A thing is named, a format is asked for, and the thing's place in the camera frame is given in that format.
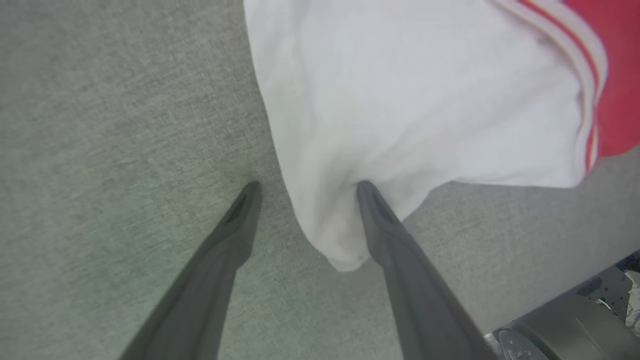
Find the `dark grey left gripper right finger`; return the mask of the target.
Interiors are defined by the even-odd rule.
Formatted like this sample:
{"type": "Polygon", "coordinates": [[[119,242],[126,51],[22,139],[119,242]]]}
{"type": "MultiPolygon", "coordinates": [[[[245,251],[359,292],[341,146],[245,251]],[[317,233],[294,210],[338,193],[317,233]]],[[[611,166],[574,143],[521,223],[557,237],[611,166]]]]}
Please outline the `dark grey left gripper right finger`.
{"type": "Polygon", "coordinates": [[[375,185],[357,199],[370,256],[382,268],[404,360],[497,360],[457,297],[375,185]]]}

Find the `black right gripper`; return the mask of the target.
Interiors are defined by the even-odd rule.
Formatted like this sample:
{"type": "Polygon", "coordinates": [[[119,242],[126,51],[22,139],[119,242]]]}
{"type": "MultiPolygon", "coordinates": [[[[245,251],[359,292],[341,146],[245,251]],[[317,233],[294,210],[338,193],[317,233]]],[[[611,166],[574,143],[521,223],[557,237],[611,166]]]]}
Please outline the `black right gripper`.
{"type": "Polygon", "coordinates": [[[497,360],[640,360],[640,250],[484,339],[497,360]]]}

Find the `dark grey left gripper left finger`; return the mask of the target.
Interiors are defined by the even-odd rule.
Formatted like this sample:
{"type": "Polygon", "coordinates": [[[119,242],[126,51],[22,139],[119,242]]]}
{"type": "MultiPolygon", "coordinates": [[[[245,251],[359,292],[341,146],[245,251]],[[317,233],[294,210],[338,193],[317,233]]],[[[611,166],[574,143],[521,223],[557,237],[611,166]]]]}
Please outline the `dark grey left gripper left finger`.
{"type": "Polygon", "coordinates": [[[119,360],[217,360],[234,280],[252,253],[262,200],[260,182],[243,187],[119,360]]]}

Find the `red and white basketball jersey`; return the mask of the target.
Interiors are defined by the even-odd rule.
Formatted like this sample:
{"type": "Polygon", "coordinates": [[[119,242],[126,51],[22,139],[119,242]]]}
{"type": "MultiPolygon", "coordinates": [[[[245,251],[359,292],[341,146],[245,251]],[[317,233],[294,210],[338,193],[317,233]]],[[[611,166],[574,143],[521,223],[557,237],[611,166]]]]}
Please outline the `red and white basketball jersey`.
{"type": "Polygon", "coordinates": [[[449,182],[573,188],[640,145],[640,0],[242,0],[295,218],[338,271],[355,196],[406,219],[449,182]]]}

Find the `grey fabric work surface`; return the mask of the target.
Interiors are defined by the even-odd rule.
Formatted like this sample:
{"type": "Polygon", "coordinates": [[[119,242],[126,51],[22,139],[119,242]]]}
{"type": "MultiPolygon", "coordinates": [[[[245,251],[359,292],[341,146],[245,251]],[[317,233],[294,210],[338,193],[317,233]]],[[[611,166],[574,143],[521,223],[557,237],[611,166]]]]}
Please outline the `grey fabric work surface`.
{"type": "MultiPolygon", "coordinates": [[[[220,360],[401,360],[379,266],[304,237],[243,0],[0,0],[0,360],[118,360],[248,182],[220,360]]],[[[573,189],[437,187],[406,222],[481,331],[640,250],[640,148],[573,189]]]]}

